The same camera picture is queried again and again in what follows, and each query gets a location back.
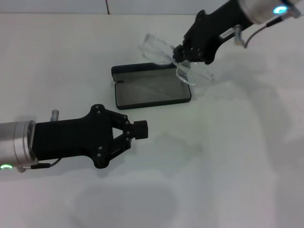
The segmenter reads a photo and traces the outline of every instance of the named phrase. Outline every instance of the clear glasses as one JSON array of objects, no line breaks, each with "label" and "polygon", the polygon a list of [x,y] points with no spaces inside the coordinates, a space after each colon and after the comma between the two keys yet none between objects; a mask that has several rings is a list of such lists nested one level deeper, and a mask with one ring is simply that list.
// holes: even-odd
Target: clear glasses
[{"label": "clear glasses", "polygon": [[173,63],[176,66],[176,76],[184,83],[195,86],[203,78],[214,81],[214,75],[205,69],[202,63],[187,60],[177,63],[172,57],[175,47],[152,34],[146,35],[142,46],[139,48],[142,56],[155,64],[168,65]]}]

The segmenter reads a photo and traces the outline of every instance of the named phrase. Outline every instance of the white wall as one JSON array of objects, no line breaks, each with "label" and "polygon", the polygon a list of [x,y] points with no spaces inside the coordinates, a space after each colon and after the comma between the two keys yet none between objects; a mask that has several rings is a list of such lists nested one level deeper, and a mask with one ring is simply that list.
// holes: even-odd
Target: white wall
[{"label": "white wall", "polygon": [[108,0],[111,14],[212,13],[227,0]]},{"label": "white wall", "polygon": [[100,13],[105,0],[0,0],[0,13]]},{"label": "white wall", "polygon": [[[228,0],[108,0],[111,14],[211,13]],[[105,0],[0,0],[0,13],[106,14]]]}]

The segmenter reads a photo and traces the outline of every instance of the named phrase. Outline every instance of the robotic arm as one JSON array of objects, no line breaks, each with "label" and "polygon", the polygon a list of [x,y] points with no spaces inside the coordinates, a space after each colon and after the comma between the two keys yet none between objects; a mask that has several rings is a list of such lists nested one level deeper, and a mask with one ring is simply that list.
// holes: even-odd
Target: robotic arm
[{"label": "robotic arm", "polygon": [[301,13],[295,7],[298,2],[300,0],[230,0],[209,15],[202,10],[184,36],[183,44],[174,49],[173,58],[177,62],[211,64],[218,48],[234,36],[237,45],[245,46],[241,32],[251,25],[265,23],[276,15],[279,17],[267,23],[267,27],[290,16],[299,17]]},{"label": "robotic arm", "polygon": [[[34,121],[0,124],[0,167],[26,169],[50,168],[39,161],[87,156],[98,169],[131,148],[132,138],[148,138],[146,121],[130,123],[126,115],[106,110],[101,104],[88,115],[74,120],[58,120],[58,111],[50,122]],[[122,134],[113,138],[113,128]]]}]

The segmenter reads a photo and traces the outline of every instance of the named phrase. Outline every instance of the white surface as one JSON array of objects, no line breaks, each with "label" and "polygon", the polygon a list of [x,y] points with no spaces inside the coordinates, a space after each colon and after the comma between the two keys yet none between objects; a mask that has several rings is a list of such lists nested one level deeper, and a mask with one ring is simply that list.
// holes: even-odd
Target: white surface
[{"label": "white surface", "polygon": [[105,0],[0,0],[0,13],[107,14]]},{"label": "white surface", "polygon": [[212,13],[227,0],[109,0],[111,14],[197,14]]},{"label": "white surface", "polygon": [[[117,111],[111,67],[145,60],[147,32],[177,45],[194,16],[0,15],[0,123]],[[226,43],[187,104],[124,111],[149,139],[105,170],[85,157],[0,171],[1,227],[304,227],[304,20]],[[244,37],[254,31],[248,30]]]}]

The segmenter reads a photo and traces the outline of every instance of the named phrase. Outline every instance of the cable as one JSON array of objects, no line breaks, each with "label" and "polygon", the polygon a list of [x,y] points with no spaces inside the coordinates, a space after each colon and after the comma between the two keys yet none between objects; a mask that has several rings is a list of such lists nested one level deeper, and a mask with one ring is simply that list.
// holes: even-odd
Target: cable
[{"label": "cable", "polygon": [[248,44],[250,42],[250,40],[256,35],[258,34],[260,31],[263,31],[264,29],[268,28],[268,27],[271,27],[273,25],[276,25],[277,23],[280,23],[282,22],[283,20],[289,18],[290,15],[286,14],[286,15],[282,15],[280,17],[277,17],[275,19],[273,19],[272,21],[268,22],[267,24],[265,24],[262,28],[260,28],[259,30],[257,30],[256,32],[254,32],[247,40],[247,42],[245,43],[244,45],[244,48],[247,48],[248,47]]},{"label": "cable", "polygon": [[50,164],[50,167],[53,167],[54,165],[56,165],[58,162],[60,162],[61,158],[58,158],[56,162]]},{"label": "cable", "polygon": [[244,48],[247,48],[247,47],[248,47],[248,44],[249,44],[250,40],[251,40],[257,33],[259,33],[260,31],[262,31],[262,30],[264,30],[264,29],[266,29],[266,28],[267,28],[267,26],[265,25],[265,26],[263,26],[262,28],[260,28],[259,30],[257,30],[256,32],[254,32],[254,33],[248,38],[246,44],[244,45]]},{"label": "cable", "polygon": [[31,165],[30,168],[32,170],[51,168],[54,165],[56,165],[58,162],[60,162],[60,160],[61,160],[61,158],[58,158],[57,161],[55,161],[52,164],[50,164],[50,163],[38,163],[37,165]]}]

